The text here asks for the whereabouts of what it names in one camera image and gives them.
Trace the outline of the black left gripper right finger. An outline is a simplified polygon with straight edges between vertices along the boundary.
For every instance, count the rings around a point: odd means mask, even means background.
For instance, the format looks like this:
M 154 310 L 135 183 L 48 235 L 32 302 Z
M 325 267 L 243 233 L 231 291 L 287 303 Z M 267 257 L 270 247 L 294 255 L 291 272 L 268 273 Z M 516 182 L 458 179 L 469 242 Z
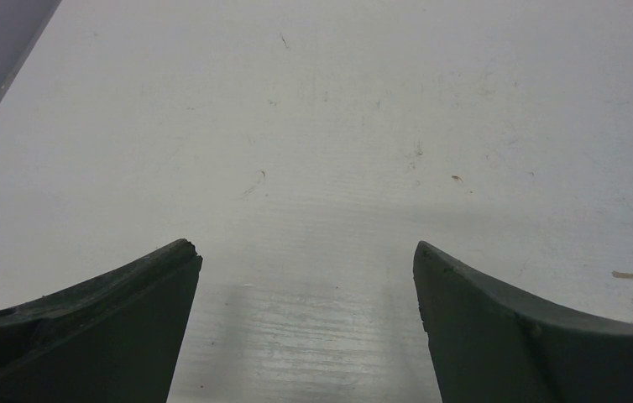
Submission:
M 427 242 L 413 260 L 445 402 L 633 402 L 633 324 L 558 305 Z

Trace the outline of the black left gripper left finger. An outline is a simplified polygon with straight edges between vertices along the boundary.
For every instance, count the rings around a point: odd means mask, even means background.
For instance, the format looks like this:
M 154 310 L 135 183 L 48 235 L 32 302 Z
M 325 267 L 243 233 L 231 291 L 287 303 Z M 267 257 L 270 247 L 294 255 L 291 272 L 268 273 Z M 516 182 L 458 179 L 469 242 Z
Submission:
M 202 259 L 179 239 L 0 310 L 0 402 L 164 402 Z

